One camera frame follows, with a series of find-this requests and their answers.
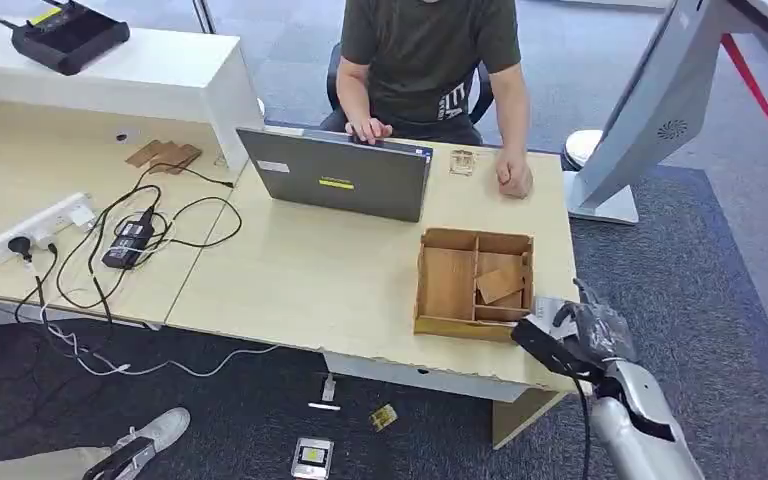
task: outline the laptop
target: laptop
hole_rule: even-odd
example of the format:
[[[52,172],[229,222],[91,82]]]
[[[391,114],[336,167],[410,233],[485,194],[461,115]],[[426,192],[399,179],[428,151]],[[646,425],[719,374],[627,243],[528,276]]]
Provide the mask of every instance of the laptop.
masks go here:
[[[237,134],[272,198],[419,221],[431,148],[372,146],[322,131],[296,136],[238,128]]]

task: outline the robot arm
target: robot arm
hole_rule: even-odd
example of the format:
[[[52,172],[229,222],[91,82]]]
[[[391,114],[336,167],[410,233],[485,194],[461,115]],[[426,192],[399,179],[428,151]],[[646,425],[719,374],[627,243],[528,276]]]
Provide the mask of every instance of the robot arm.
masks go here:
[[[704,480],[655,377],[636,364],[626,320],[576,280],[586,303],[566,302],[548,331],[533,316],[511,338],[550,371],[594,387],[592,426],[628,480]],[[556,339],[552,333],[576,332]]]

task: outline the speaker grille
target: speaker grille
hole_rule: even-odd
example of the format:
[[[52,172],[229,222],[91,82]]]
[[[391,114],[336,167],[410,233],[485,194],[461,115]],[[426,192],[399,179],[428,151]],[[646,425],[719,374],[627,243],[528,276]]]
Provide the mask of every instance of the speaker grille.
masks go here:
[[[684,120],[670,120],[658,128],[658,138],[661,140],[675,140],[687,133],[687,122]]]

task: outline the power strip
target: power strip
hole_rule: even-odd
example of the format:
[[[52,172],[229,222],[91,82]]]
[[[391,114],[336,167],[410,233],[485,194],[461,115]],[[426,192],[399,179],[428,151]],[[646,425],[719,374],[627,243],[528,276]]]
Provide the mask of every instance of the power strip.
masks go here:
[[[95,213],[90,206],[90,197],[85,193],[73,194],[1,233],[0,265],[16,256],[7,248],[7,243],[16,237],[28,237],[44,249],[48,247],[54,235],[64,228],[77,225],[88,231],[94,221]]]

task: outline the wireless router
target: wireless router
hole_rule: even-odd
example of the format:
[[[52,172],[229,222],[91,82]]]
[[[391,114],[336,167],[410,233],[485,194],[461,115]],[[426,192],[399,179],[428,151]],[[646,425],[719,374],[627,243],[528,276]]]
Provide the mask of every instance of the wireless router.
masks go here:
[[[13,30],[13,48],[17,52],[55,72],[74,75],[131,35],[127,23],[77,2],[43,1],[57,8],[24,25],[1,18],[0,24]]]

